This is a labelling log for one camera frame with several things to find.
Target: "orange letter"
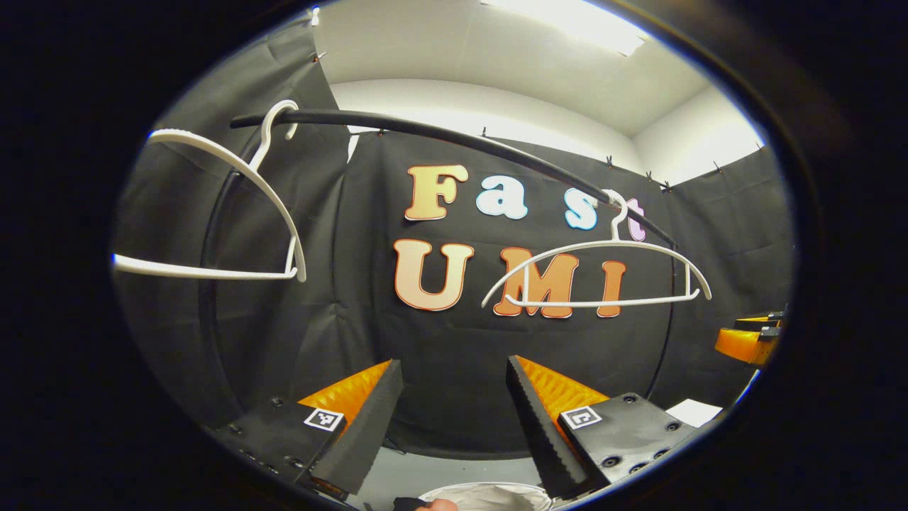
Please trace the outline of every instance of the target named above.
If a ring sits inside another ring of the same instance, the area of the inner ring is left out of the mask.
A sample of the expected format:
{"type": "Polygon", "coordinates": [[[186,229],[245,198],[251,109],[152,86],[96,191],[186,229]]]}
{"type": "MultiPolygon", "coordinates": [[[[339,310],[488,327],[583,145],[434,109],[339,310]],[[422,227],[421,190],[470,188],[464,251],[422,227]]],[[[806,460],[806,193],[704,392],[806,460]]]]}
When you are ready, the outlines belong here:
{"type": "Polygon", "coordinates": [[[422,290],[422,262],[432,251],[432,245],[417,239],[399,239],[394,242],[394,250],[398,253],[394,290],[405,304],[417,309],[439,311],[454,306],[460,300],[467,259],[474,253],[472,246],[456,243],[441,246],[441,253],[448,257],[448,270],[440,293],[422,290]]]}
{"type": "MultiPolygon", "coordinates": [[[[602,292],[603,302],[614,302],[621,294],[621,276],[627,270],[624,263],[606,261],[602,263],[602,271],[606,272],[606,290],[602,292]]],[[[596,309],[599,317],[615,317],[621,314],[619,306],[602,306],[596,309]]]]}
{"type": "MultiPolygon", "coordinates": [[[[508,263],[509,272],[514,266],[530,259],[533,255],[526,248],[505,248],[501,251],[501,258],[508,263]]],[[[539,269],[536,264],[529,266],[529,302],[541,302],[549,298],[550,302],[569,302],[570,288],[574,283],[574,270],[577,269],[579,261],[571,254],[558,254],[552,258],[548,265],[546,273],[539,276],[539,269]]],[[[523,297],[523,270],[520,270],[505,283],[505,290],[492,310],[499,316],[517,316],[523,310],[523,307],[515,306],[510,303],[505,296],[510,295],[514,299],[523,297]]],[[[538,307],[527,307],[527,313],[533,316],[538,307]]],[[[571,307],[542,307],[544,317],[565,318],[570,317],[574,312],[571,307]]]]}
{"type": "Polygon", "coordinates": [[[463,165],[412,166],[407,174],[413,176],[413,204],[403,212],[408,220],[440,220],[448,210],[439,205],[439,195],[450,204],[457,197],[457,179],[461,183],[469,175],[463,165]],[[449,175],[439,182],[439,177],[449,175]]]}

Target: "black backdrop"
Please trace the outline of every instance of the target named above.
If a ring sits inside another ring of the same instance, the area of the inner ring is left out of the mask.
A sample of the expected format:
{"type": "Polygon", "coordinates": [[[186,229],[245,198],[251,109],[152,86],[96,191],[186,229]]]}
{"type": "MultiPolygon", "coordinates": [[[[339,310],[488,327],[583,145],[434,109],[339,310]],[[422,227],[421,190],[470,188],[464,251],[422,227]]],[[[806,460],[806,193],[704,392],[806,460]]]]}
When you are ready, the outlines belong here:
{"type": "MultiPolygon", "coordinates": [[[[259,128],[231,129],[236,115],[267,111],[282,99],[302,108],[337,108],[315,56],[306,26],[275,30],[219,63],[154,128],[193,131],[240,153],[259,128]]],[[[332,221],[350,133],[343,126],[301,125],[288,141],[286,130],[273,129],[259,171],[291,212],[303,240],[305,286],[295,285],[295,279],[212,283],[113,273],[133,337],[155,375],[190,417],[207,426],[222,426],[262,400],[291,391],[297,356],[318,358],[322,370],[336,377],[363,365],[350,354],[357,349],[339,354],[315,346],[334,307],[332,221]],[[201,317],[200,286],[213,286],[215,330],[201,317]]],[[[212,209],[230,170],[187,145],[146,146],[117,203],[112,251],[199,266],[212,209]]],[[[226,196],[212,232],[213,267],[282,271],[289,230],[248,181],[226,196]]]]}
{"type": "MultiPolygon", "coordinates": [[[[624,15],[706,66],[765,123],[793,178],[810,269],[795,286],[789,336],[798,342],[780,346],[741,413],[697,449],[665,458],[652,476],[590,507],[902,507],[893,469],[903,443],[896,405],[903,371],[886,341],[894,338],[897,315],[889,313],[902,295],[886,283],[901,260],[897,251],[866,248],[892,234],[881,218],[903,217],[902,190],[888,181],[861,186],[854,174],[902,159],[887,136],[900,122],[890,100],[901,89],[888,72],[900,34],[875,29],[901,12],[886,3],[822,16],[812,5],[776,1],[630,5],[622,5],[624,15]],[[863,44],[854,44],[854,31],[863,44]],[[831,238],[840,241],[835,248],[831,238]],[[842,271],[854,264],[860,271],[842,271]],[[839,374],[846,377],[832,376],[839,374]]],[[[10,156],[32,172],[13,176],[25,180],[17,189],[22,203],[44,204],[10,225],[21,241],[10,245],[12,258],[40,265],[27,281],[13,275],[24,301],[10,309],[13,355],[18,347],[25,353],[9,358],[16,385],[8,390],[29,389],[17,438],[25,441],[13,442],[12,464],[23,490],[12,498],[25,508],[314,506],[242,470],[176,413],[133,348],[113,290],[99,285],[109,269],[111,225],[103,219],[147,127],[200,69],[297,9],[267,1],[183,7],[173,15],[167,4],[86,3],[78,13],[48,15],[47,5],[14,6],[21,22],[7,35],[19,72],[10,85],[21,100],[10,107],[23,129],[10,130],[10,156]],[[137,94],[142,102],[134,102],[137,94]],[[74,122],[80,129],[72,130],[74,122]],[[73,158],[66,169],[63,153],[73,158]],[[47,169],[60,171],[50,179],[47,169]],[[61,229],[57,236],[47,235],[51,223],[61,229]],[[60,264],[61,246],[68,264],[60,264]]]]}
{"type": "MultiPolygon", "coordinates": [[[[746,315],[782,310],[796,252],[785,181],[769,147],[673,186],[663,197],[672,233],[715,298],[675,304],[665,361],[650,399],[734,403],[754,369],[714,349],[719,328],[746,315]]],[[[684,286],[678,272],[676,287],[684,286]]]]}
{"type": "MultiPolygon", "coordinates": [[[[231,116],[264,111],[285,97],[302,106],[333,104],[313,55],[309,35],[299,27],[287,28],[224,62],[157,126],[191,129],[239,151],[254,133],[250,128],[229,130],[231,116]],[[225,85],[223,77],[240,69],[256,70],[250,83],[225,85]]],[[[211,284],[115,274],[144,355],[196,420],[222,426],[274,394],[302,398],[353,372],[398,358],[406,385],[389,430],[396,445],[431,456],[507,458],[528,453],[503,385],[510,355],[530,358],[607,395],[646,394],[656,382],[652,398],[666,408],[686,397],[726,406],[740,394],[752,370],[712,349],[716,331],[743,314],[780,308],[789,286],[790,252],[766,246],[790,244],[791,236],[786,203],[780,198],[783,186],[768,149],[665,193],[643,176],[591,158],[501,141],[600,187],[614,188],[628,200],[637,199],[647,218],[669,235],[678,232],[682,252],[704,272],[715,298],[675,305],[669,331],[669,305],[623,307],[610,318],[598,317],[595,309],[576,309],[567,319],[502,317],[491,310],[501,297],[499,290],[480,309],[482,297],[506,271],[502,249],[518,246],[538,254],[608,238],[614,212],[601,207],[595,228],[570,228],[563,198],[568,187],[519,165],[415,135],[374,132],[360,135],[345,165],[348,138],[342,126],[301,126],[289,142],[278,137],[262,164],[262,175],[297,223],[309,273],[306,283],[211,284]],[[445,218],[404,218],[413,189],[407,169],[416,165],[467,168],[469,179],[458,184],[457,200],[446,205],[445,218]],[[476,197],[484,191],[480,183],[489,175],[513,176],[523,184],[526,217],[512,220],[477,209],[476,197]],[[433,245],[422,273],[427,290],[444,285],[447,260],[439,253],[442,245],[475,249],[455,306],[428,312],[396,296],[397,255],[392,246],[401,238],[433,245]],[[760,276],[766,271],[774,278],[760,276]],[[200,286],[216,290],[213,321],[199,312],[200,286]]],[[[197,265],[228,170],[192,148],[146,147],[119,204],[114,250],[197,265]]],[[[217,233],[216,267],[281,267],[286,227],[248,183],[223,202],[212,229],[217,233]]],[[[631,239],[627,223],[620,233],[631,239]]],[[[666,245],[652,234],[646,241],[666,245]]],[[[672,291],[665,255],[611,248],[573,256],[579,259],[573,300],[601,299],[605,260],[627,266],[623,298],[668,296],[672,291]]],[[[546,266],[548,260],[538,264],[540,271],[546,266]]],[[[679,276],[681,269],[675,265],[679,276]]],[[[683,285],[679,278],[676,294],[683,285]]]]}

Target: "black pipe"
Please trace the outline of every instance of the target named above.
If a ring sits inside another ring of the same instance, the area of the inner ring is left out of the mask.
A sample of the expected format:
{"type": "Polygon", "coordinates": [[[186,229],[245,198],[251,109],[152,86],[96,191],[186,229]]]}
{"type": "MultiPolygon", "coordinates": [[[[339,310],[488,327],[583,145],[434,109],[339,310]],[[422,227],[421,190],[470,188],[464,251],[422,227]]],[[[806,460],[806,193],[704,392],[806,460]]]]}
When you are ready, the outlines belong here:
{"type": "MultiPolygon", "coordinates": [[[[675,295],[675,281],[677,280],[677,275],[675,274],[675,258],[669,258],[671,262],[671,271],[672,271],[672,289],[669,291],[670,296],[675,295]]],[[[672,318],[675,316],[675,302],[668,303],[668,323],[666,324],[666,338],[662,340],[662,350],[659,352],[659,360],[656,362],[656,370],[653,372],[652,379],[649,380],[649,386],[646,388],[646,393],[644,398],[649,401],[653,395],[653,391],[656,389],[656,381],[659,379],[659,373],[662,372],[662,364],[666,361],[666,353],[668,352],[668,338],[672,335],[672,318]]]]}
{"type": "MultiPolygon", "coordinates": [[[[261,131],[255,130],[255,133],[252,134],[239,154],[242,161],[249,163],[252,160],[252,156],[255,155],[255,151],[259,148],[261,138],[261,131]]],[[[221,191],[218,193],[218,198],[215,200],[212,212],[208,217],[208,225],[205,227],[205,238],[202,241],[202,255],[199,263],[201,268],[213,268],[215,266],[214,247],[217,242],[217,226],[221,223],[224,203],[244,179],[245,176],[235,170],[231,170],[221,185],[221,191]]],[[[210,278],[199,279],[198,297],[202,351],[207,359],[208,367],[214,374],[214,380],[220,388],[221,394],[232,408],[233,415],[240,416],[243,413],[242,405],[236,393],[233,392],[221,358],[221,331],[218,329],[217,320],[217,280],[210,278]]]]}
{"type": "MultiPolygon", "coordinates": [[[[264,121],[264,115],[240,115],[234,117],[230,122],[231,128],[248,127],[260,125],[264,121]]],[[[577,175],[573,175],[567,170],[550,164],[546,160],[537,158],[528,153],[524,153],[509,145],[501,144],[489,138],[482,136],[466,135],[445,128],[433,125],[424,125],[399,117],[390,115],[372,114],[369,112],[352,112],[349,110],[328,110],[328,109],[302,109],[295,111],[283,111],[274,117],[274,124],[316,124],[316,125],[355,125],[364,127],[380,128],[411,135],[427,136],[452,144],[463,145],[470,149],[481,151],[488,155],[514,162],[524,167],[535,170],[543,175],[573,186],[577,190],[592,196],[602,204],[609,204],[611,199],[602,190],[595,185],[577,175]]],[[[628,208],[627,216],[636,220],[640,225],[648,228],[653,234],[659,236],[674,250],[677,243],[671,236],[662,231],[656,224],[653,224],[645,216],[640,215],[633,209],[628,208]]]]}

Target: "blue letter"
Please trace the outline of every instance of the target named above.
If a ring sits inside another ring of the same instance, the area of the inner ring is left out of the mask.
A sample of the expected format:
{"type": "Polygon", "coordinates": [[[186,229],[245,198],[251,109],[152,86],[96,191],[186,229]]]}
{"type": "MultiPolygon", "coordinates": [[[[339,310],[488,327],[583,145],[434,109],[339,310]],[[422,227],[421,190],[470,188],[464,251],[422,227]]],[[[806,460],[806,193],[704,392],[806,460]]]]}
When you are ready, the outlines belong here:
{"type": "Polygon", "coordinates": [[[565,204],[570,211],[565,212],[567,224],[575,229],[588,231],[596,226],[598,217],[593,209],[593,197],[571,188],[565,192],[565,204]]]}

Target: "black fabric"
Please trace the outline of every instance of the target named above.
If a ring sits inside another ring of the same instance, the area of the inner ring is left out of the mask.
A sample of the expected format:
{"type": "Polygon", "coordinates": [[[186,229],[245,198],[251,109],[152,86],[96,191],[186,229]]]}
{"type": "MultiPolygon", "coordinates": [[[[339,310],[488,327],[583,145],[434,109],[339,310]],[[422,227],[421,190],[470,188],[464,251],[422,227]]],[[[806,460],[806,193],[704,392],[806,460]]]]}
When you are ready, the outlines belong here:
{"type": "MultiPolygon", "coordinates": [[[[186,129],[235,152],[258,128],[232,130],[232,117],[266,111],[290,98],[302,107],[336,108],[315,55],[311,34],[285,28],[226,59],[195,84],[155,128],[186,129]]],[[[568,226],[568,187],[494,156],[414,135],[360,135],[346,164],[343,126],[300,125],[292,140],[274,128],[262,176],[296,222],[308,281],[220,281],[218,335],[199,319],[199,282],[115,273],[123,309],[154,373],[187,413],[212,427],[282,394],[302,398],[388,358],[401,361],[404,389],[389,439],[429,456],[528,456],[504,382],[508,356],[521,355],[606,395],[644,394],[656,377],[668,329],[669,305],[623,307],[600,318],[592,308],[567,319],[496,316],[479,302],[504,274],[501,250],[550,248],[608,238],[614,211],[601,206],[589,231],[568,226]],[[464,165],[458,196],[441,220],[403,216],[412,198],[415,165],[464,165]],[[529,214],[519,220],[476,207],[489,175],[516,177],[529,214]],[[446,243],[472,246],[459,302],[440,312],[404,304],[394,290],[401,238],[427,241],[423,287],[439,290],[446,243]]],[[[676,304],[663,371],[650,399],[668,407],[685,397],[720,406],[740,392],[750,371],[713,349],[717,328],[737,317],[777,310],[787,297],[791,232],[782,184],[769,151],[727,166],[723,173],[675,186],[671,194],[640,175],[538,145],[501,140],[566,168],[625,198],[636,198],[648,219],[677,239],[681,252],[706,274],[713,302],[676,304]],[[782,250],[788,244],[789,251],[782,250]],[[755,272],[767,275],[759,285],[755,272]]],[[[197,266],[215,199],[230,171],[196,149],[150,145],[140,153],[123,191],[113,250],[166,263],[197,266]]],[[[280,271],[289,235],[279,214],[242,180],[224,200],[213,237],[214,266],[280,271]]],[[[620,229],[631,239],[627,223],[620,229]]],[[[654,235],[646,241],[665,245],[654,235]]],[[[573,253],[579,259],[571,299],[600,300],[603,261],[627,265],[621,298],[667,296],[670,258],[628,248],[573,253]]],[[[538,264],[540,269],[549,260],[538,264]]],[[[676,278],[677,289],[683,282],[676,278]]]]}
{"type": "MultiPolygon", "coordinates": [[[[764,147],[721,172],[673,186],[664,197],[680,252],[703,272],[713,299],[675,305],[650,401],[663,408],[687,398],[729,406],[754,369],[716,351],[719,328],[781,310],[791,293],[795,238],[785,181],[764,147]]],[[[684,286],[683,269],[678,289],[684,286]]]]}
{"type": "MultiPolygon", "coordinates": [[[[502,141],[538,155],[627,198],[637,198],[657,225],[670,225],[656,183],[623,169],[537,145],[502,141]]],[[[519,165],[463,147],[414,135],[361,135],[348,165],[338,213],[334,279],[341,326],[349,350],[370,348],[376,360],[401,361],[404,390],[389,428],[401,449],[429,456],[507,458],[528,456],[517,414],[503,385],[508,356],[521,355],[607,395],[642,393],[649,385],[666,336],[668,305],[625,307],[617,317],[600,318],[596,309],[575,309],[568,319],[521,314],[496,316],[482,297],[505,273],[501,250],[510,246],[533,254],[561,245],[610,237],[615,212],[601,206],[593,230],[568,226],[564,193],[568,187],[519,165]],[[411,222],[403,216],[412,198],[415,165],[464,165],[469,179],[457,185],[457,198],[440,220],[411,222]],[[526,217],[482,214],[477,195],[489,175],[515,176],[525,187],[526,217]],[[401,238],[427,241],[432,253],[423,267],[423,287],[444,285],[446,243],[466,244],[476,253],[467,261],[463,294],[440,312],[404,304],[394,290],[401,238]]],[[[627,224],[620,229],[631,239],[627,224]]],[[[647,241],[659,244],[659,240],[647,241]]],[[[579,259],[571,299],[602,299],[608,259],[627,265],[621,297],[667,296],[669,258],[626,248],[589,249],[579,259]]],[[[547,261],[538,266],[540,271],[547,261]]]]}
{"type": "MultiPolygon", "coordinates": [[[[231,129],[235,115],[267,110],[282,99],[301,107],[337,107],[314,56],[311,30],[305,26],[271,32],[210,70],[153,129],[192,131],[239,153],[259,128],[231,129]]],[[[286,130],[274,129],[260,174],[287,206],[304,240],[305,285],[295,280],[218,282],[221,336],[203,339],[199,281],[113,275],[133,338],[155,375],[193,419],[207,426],[221,426],[273,395],[298,395],[292,386],[295,358],[311,355],[312,343],[321,337],[313,332],[329,324],[333,314],[332,220],[349,132],[343,126],[301,125],[288,141],[286,130]],[[301,343],[307,332],[313,333],[306,337],[311,341],[301,343]]],[[[117,204],[112,250],[198,266],[209,216],[228,172],[225,163],[187,145],[143,148],[117,204]]],[[[221,220],[215,226],[214,267],[282,271],[289,231],[257,187],[241,183],[225,201],[221,220]]],[[[328,348],[322,353],[346,353],[325,342],[328,348]]],[[[355,361],[347,356],[342,364],[325,356],[321,364],[336,376],[347,375],[355,361]]]]}
{"type": "Polygon", "coordinates": [[[428,507],[425,500],[409,496],[399,496],[394,499],[394,511],[415,511],[417,507],[428,507]]]}

